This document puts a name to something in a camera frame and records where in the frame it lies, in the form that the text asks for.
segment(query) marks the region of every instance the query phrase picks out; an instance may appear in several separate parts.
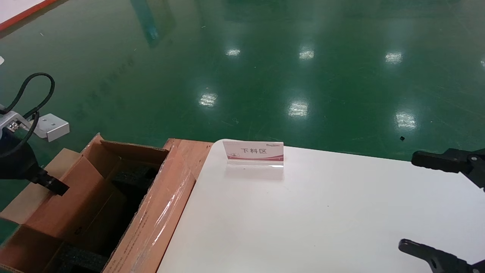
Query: printed sign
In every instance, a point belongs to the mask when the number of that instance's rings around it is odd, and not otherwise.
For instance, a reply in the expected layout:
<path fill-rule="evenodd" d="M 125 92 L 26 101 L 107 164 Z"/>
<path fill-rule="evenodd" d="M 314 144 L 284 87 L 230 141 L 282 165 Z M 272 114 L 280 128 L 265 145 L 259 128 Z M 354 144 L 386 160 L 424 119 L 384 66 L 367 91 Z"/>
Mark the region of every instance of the printed sign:
<path fill-rule="evenodd" d="M 228 159 L 283 161 L 283 142 L 223 141 Z"/>

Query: metal bracket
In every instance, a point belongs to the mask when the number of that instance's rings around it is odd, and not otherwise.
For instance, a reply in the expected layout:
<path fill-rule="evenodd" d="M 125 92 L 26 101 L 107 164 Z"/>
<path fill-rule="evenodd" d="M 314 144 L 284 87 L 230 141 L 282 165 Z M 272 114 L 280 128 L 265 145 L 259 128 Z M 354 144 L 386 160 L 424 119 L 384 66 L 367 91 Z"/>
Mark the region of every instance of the metal bracket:
<path fill-rule="evenodd" d="M 19 113 L 10 111 L 0 117 L 0 129 L 4 127 L 7 127 L 12 131 L 22 127 L 28 131 L 32 127 L 32 121 L 27 121 Z M 48 142 L 51 142 L 69 133 L 69 122 L 58 118 L 53 114 L 47 114 L 39 118 L 34 133 L 38 137 L 45 138 Z"/>

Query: cardboard box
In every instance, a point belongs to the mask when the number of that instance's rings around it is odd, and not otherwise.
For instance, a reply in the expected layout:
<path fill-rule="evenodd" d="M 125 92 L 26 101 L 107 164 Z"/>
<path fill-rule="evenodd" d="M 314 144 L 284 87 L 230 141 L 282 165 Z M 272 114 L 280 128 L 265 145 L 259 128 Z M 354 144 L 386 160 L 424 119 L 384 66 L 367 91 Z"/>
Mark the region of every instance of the cardboard box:
<path fill-rule="evenodd" d="M 0 267 L 50 272 L 64 243 L 97 252 L 117 225 L 126 199 L 111 183 L 123 166 L 142 163 L 159 173 L 104 272 L 155 272 L 195 183 L 183 156 L 160 148 L 111 142 L 98 134 L 79 154 L 62 150 L 46 166 L 70 189 L 52 195 L 29 184 L 0 217 L 20 224 L 0 249 Z"/>

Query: white table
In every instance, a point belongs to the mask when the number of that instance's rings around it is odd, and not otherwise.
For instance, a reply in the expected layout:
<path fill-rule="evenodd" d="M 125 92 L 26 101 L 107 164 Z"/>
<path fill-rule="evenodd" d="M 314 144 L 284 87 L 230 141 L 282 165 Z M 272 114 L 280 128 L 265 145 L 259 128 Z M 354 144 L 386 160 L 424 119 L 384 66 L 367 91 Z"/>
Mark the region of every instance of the white table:
<path fill-rule="evenodd" d="M 1 0 L 0 1 L 0 23 L 42 3 L 45 0 Z"/>
<path fill-rule="evenodd" d="M 406 238 L 485 259 L 485 193 L 462 174 L 285 147 L 285 167 L 207 157 L 159 273 L 431 273 Z"/>

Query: black cable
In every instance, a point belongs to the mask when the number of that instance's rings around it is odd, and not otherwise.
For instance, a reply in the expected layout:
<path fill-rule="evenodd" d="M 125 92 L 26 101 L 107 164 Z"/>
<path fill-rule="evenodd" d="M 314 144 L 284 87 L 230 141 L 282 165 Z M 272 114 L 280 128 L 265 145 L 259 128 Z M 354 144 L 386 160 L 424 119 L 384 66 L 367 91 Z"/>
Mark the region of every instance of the black cable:
<path fill-rule="evenodd" d="M 27 132 L 27 134 L 25 135 L 25 137 L 13 148 L 11 149 L 10 151 L 8 152 L 5 152 L 3 154 L 0 154 L 0 158 L 3 158 L 3 157 L 7 157 L 15 152 L 17 152 L 20 148 L 22 148 L 22 146 L 27 143 L 27 140 L 29 140 L 29 138 L 32 136 L 33 134 L 33 131 L 35 130 L 35 128 L 37 127 L 37 123 L 39 122 L 39 112 L 35 112 L 34 115 L 33 115 L 33 123 L 32 123 L 32 126 L 31 128 L 29 129 L 29 131 Z"/>
<path fill-rule="evenodd" d="M 5 115 L 7 114 L 8 112 L 10 112 L 10 110 L 12 110 L 15 105 L 17 104 L 17 102 L 20 100 L 20 97 L 22 97 L 24 91 L 25 91 L 25 88 L 27 87 L 27 85 L 29 84 L 30 80 L 37 77 L 37 76 L 46 76 L 49 78 L 50 80 L 50 90 L 49 90 L 49 93 L 47 94 L 46 98 L 36 107 L 34 107 L 32 110 L 30 110 L 29 112 L 27 112 L 27 114 L 25 114 L 23 117 L 26 119 L 30 116 L 32 116 L 35 112 L 38 112 L 39 109 L 44 106 L 48 101 L 49 99 L 52 97 L 52 94 L 54 93 L 54 88 L 56 86 L 56 83 L 53 79 L 52 76 L 50 76 L 49 74 L 47 73 L 43 73 L 43 72 L 40 72 L 40 73 L 34 73 L 32 75 L 30 75 L 29 77 L 27 77 L 25 79 L 25 81 L 22 83 L 22 86 L 20 87 L 20 90 L 18 91 L 17 95 L 15 96 L 15 99 L 12 101 L 12 103 L 6 107 L 5 109 L 3 110 L 0 110 L 0 114 L 2 115 Z"/>

